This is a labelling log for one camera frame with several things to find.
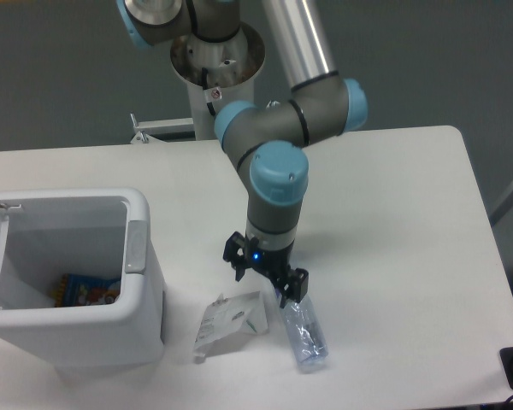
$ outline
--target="gray floor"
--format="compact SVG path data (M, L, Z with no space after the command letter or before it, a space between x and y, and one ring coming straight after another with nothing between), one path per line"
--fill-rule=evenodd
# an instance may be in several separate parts
M318 3L340 72L367 92L365 128L457 127L490 208L513 178L513 0ZM242 7L269 44L257 102L284 100L262 6ZM189 116L168 46L132 47L113 0L0 3L0 150L126 144L130 111ZM513 211L495 234L513 281Z

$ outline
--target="clear plastic packaging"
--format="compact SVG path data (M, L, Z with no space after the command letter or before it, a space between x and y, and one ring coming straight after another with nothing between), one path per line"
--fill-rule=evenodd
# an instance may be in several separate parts
M310 297L306 295L300 303L288 302L280 314L297 363L321 363L328 356L328 347Z

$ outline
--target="blue joint cap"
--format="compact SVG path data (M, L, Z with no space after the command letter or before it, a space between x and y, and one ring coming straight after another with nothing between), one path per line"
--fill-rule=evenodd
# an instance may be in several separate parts
M135 28L135 25L129 18L124 0L116 0L116 6L118 6L118 9L120 10L121 19L123 20L123 24L126 26L127 32L129 33L129 37L131 38L131 41L133 41L133 44L135 44L138 49L149 49L151 45L144 41L144 39L140 36L139 32Z
M234 101L227 104L223 109L221 109L219 114L216 115L215 135L221 142L221 147L223 146L222 141L224 140L224 136L230 123L239 113L250 108L257 108L257 106L248 101Z
M348 118L345 121L344 132L353 131L363 126L369 116L369 106L365 91L354 79L345 79L345 87L348 89L348 99L350 107L348 109Z
M300 148L286 141L271 141L256 150L249 176L264 201L288 207L304 198L308 169L308 158Z

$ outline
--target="white trash bin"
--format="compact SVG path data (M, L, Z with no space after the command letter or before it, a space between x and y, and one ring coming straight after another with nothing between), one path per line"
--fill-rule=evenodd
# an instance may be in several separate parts
M120 294L111 304L55 307L65 274L119 278ZM2 339L56 366L145 363L162 355L164 307L139 191L0 192Z

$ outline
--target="white table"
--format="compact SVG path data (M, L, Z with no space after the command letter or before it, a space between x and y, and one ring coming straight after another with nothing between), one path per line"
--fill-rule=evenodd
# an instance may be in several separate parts
M0 409L408 409L503 401L498 351L513 300L459 132L353 132L306 149L294 266L327 338L327 368L302 374L267 300L270 332L203 364L206 305L239 283L221 260L246 196L217 142L0 152L0 190L133 186L148 198L168 283L166 348L147 366L57 371L0 340Z

